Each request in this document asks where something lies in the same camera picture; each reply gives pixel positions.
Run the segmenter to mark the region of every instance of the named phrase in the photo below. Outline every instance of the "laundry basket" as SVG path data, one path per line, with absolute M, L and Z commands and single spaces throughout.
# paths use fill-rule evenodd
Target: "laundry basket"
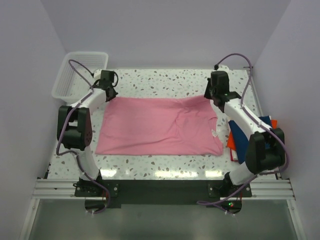
M 89 90 L 89 85 L 69 65 L 70 59 L 82 63 L 94 72 L 97 69 L 106 69 L 108 54 L 97 51 L 74 51 L 64 57 L 51 94 L 68 104 L 80 100 Z M 91 84 L 94 83 L 93 77 L 86 69 L 75 62 L 72 64 Z

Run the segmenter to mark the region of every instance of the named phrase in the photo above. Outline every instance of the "pink cloth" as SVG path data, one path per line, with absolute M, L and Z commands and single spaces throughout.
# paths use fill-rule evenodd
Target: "pink cloth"
M 221 155 L 217 115 L 203 96 L 116 97 L 105 108 L 99 155 Z

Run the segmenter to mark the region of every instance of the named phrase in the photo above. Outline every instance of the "wall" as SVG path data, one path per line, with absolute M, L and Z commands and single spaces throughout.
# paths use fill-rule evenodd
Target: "wall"
M 41 0 L 67 52 L 103 51 L 109 68 L 212 68 L 256 62 L 290 0 Z M 243 67 L 240 57 L 226 60 Z
M 0 238 L 13 240 L 48 167 L 65 50 L 39 0 L 2 0 L 0 32 Z
M 319 239 L 320 1 L 291 0 L 254 66 L 265 114 L 279 120 L 287 171 L 309 239 Z

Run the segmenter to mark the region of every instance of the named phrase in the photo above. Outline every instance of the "white label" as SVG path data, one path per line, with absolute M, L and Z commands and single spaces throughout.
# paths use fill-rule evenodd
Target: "white label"
M 212 136 L 214 136 L 214 137 L 218 136 L 217 132 L 213 129 L 211 129 L 211 133 L 212 133 Z

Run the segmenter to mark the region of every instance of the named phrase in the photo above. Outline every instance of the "white table surface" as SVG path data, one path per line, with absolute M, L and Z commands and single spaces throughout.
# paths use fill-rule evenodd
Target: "white table surface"
M 228 71 L 230 91 L 240 95 L 248 80 L 246 70 Z M 114 69 L 119 76 L 116 87 L 118 96 L 137 98 L 185 98 L 204 95 L 211 69 Z M 249 86 L 244 103 L 259 116 L 258 99 Z M 230 160 L 230 149 L 225 147 L 229 136 L 227 115 L 211 105 L 217 114 L 217 133 L 224 145 L 221 156 L 214 155 L 96 155 L 94 154 L 107 103 L 101 105 L 91 116 L 93 158 L 104 179 L 114 180 L 221 180 L 224 174 L 239 166 Z M 55 148 L 50 156 L 48 179 L 78 179 L 79 171 L 71 154 L 56 156 Z M 259 179 L 275 179 L 275 175 L 260 176 Z

